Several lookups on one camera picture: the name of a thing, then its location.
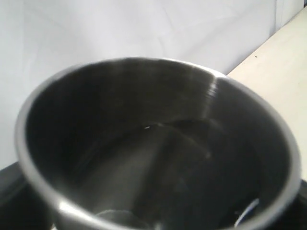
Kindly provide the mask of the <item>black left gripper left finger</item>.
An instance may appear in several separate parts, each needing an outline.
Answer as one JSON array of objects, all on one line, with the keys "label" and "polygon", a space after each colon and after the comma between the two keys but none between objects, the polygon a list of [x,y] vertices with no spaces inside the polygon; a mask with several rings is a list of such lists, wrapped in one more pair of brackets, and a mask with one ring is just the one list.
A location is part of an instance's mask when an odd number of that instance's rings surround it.
[{"label": "black left gripper left finger", "polygon": [[0,228],[52,228],[52,217],[48,207],[28,184],[18,163],[13,163],[0,171]]}]

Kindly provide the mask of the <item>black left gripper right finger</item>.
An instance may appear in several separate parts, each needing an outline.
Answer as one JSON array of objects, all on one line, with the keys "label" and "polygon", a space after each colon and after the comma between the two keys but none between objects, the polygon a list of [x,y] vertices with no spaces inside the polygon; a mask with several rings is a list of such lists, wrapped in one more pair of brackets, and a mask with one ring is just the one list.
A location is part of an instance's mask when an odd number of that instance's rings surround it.
[{"label": "black left gripper right finger", "polygon": [[248,230],[305,230],[307,182],[284,178],[261,185],[249,195]]}]

